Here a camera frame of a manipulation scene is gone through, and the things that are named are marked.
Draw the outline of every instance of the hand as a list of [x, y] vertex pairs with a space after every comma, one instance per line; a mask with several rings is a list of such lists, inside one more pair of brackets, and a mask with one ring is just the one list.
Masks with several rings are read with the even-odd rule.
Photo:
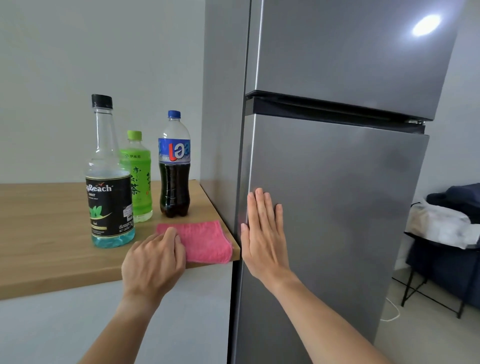
[[185, 247], [175, 228], [133, 243], [121, 266], [123, 298], [119, 309], [152, 316], [185, 271]]
[[282, 205], [275, 206], [274, 214], [272, 198], [261, 188], [248, 194], [247, 205], [250, 228], [241, 225], [242, 258], [250, 273], [272, 292], [280, 280], [294, 276], [288, 266]]

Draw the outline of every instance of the forearm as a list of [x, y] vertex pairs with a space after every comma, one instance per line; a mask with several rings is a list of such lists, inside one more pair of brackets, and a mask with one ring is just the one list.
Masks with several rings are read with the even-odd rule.
[[152, 314], [150, 309], [122, 300], [78, 364], [133, 364]]
[[314, 364], [387, 364], [346, 320], [291, 274], [272, 290]]

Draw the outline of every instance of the black label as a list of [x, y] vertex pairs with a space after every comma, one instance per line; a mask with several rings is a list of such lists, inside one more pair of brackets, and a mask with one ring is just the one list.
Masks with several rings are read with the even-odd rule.
[[92, 234], [100, 238], [133, 229], [130, 175], [113, 179], [86, 178]]

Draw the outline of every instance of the freezer door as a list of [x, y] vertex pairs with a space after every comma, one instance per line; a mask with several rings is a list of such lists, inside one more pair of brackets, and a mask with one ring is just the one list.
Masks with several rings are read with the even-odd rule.
[[[245, 118], [239, 223], [263, 187], [284, 211], [291, 269], [373, 342], [428, 136], [319, 121]], [[246, 267], [236, 364], [310, 363], [275, 298]]]
[[252, 0], [246, 94], [433, 119], [463, 2]]

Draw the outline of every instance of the white bag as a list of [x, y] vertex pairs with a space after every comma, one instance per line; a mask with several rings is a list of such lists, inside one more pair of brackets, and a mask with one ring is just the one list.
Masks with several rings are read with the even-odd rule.
[[433, 242], [465, 249], [478, 240], [478, 236], [475, 240], [471, 227], [470, 219], [464, 213], [422, 200], [411, 207], [406, 231]]

